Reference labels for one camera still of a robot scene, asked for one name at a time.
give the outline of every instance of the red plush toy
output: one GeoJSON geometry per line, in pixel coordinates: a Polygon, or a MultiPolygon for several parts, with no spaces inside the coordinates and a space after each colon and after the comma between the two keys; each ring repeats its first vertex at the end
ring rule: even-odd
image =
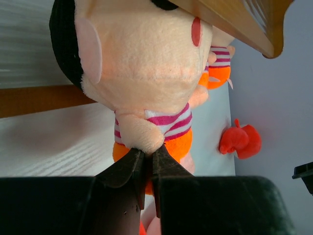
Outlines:
{"type": "Polygon", "coordinates": [[[239,159],[247,159],[259,153],[262,139],[258,131],[251,125],[240,127],[238,119],[235,119],[235,125],[223,133],[220,152],[227,154],[236,151],[239,159]]]}

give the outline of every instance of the plush hand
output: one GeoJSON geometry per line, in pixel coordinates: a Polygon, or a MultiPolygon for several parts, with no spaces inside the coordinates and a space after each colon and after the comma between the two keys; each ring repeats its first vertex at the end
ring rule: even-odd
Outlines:
{"type": "Polygon", "coordinates": [[[119,114],[116,112],[120,134],[127,148],[141,149],[151,155],[164,143],[164,135],[159,127],[133,114],[119,114]]]}
{"type": "Polygon", "coordinates": [[[189,105],[192,109],[202,105],[209,99],[209,92],[206,87],[197,85],[191,98],[189,99],[189,105]]]}

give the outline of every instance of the white surface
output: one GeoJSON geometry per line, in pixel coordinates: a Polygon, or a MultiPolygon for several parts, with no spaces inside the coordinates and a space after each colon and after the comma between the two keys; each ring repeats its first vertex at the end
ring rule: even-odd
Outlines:
{"type": "MultiPolygon", "coordinates": [[[[234,175],[218,153],[230,125],[227,85],[193,111],[195,175],[234,175]]],[[[112,163],[114,114],[100,104],[0,119],[0,177],[96,175],[112,163]]],[[[153,202],[146,197],[146,208],[153,202]]]]}
{"type": "Polygon", "coordinates": [[[236,42],[230,91],[232,118],[259,131],[259,155],[236,161],[238,175],[260,175],[280,189],[298,235],[313,235],[313,197],[294,167],[313,161],[313,1],[294,1],[287,12],[281,56],[267,60],[236,42]]]}
{"type": "Polygon", "coordinates": [[[113,163],[114,114],[90,104],[0,119],[0,177],[96,175],[113,163]]]}

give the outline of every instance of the striped shirt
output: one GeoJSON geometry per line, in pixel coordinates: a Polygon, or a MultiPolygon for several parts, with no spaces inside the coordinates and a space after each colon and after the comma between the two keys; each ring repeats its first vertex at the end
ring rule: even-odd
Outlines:
{"type": "Polygon", "coordinates": [[[204,72],[208,72],[209,68],[225,68],[230,67],[230,53],[226,47],[211,47],[211,51],[216,54],[216,61],[214,64],[209,66],[206,63],[204,72]]]}
{"type": "MultiPolygon", "coordinates": [[[[189,103],[177,114],[165,114],[146,110],[145,116],[149,122],[160,128],[165,141],[179,138],[191,129],[192,114],[189,103]]],[[[114,137],[115,142],[123,144],[117,119],[115,119],[114,137]]]]}

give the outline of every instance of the wood grain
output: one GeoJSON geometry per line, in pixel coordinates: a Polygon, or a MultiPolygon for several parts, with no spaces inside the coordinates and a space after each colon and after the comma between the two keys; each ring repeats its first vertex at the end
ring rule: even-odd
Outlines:
{"type": "Polygon", "coordinates": [[[73,85],[0,89],[0,118],[95,103],[73,85]]]}
{"type": "Polygon", "coordinates": [[[266,58],[276,58],[282,53],[284,17],[293,0],[170,0],[185,11],[198,16],[246,43],[266,58]],[[256,12],[248,11],[256,7],[256,12]],[[260,14],[265,31],[253,18],[260,14]]]}

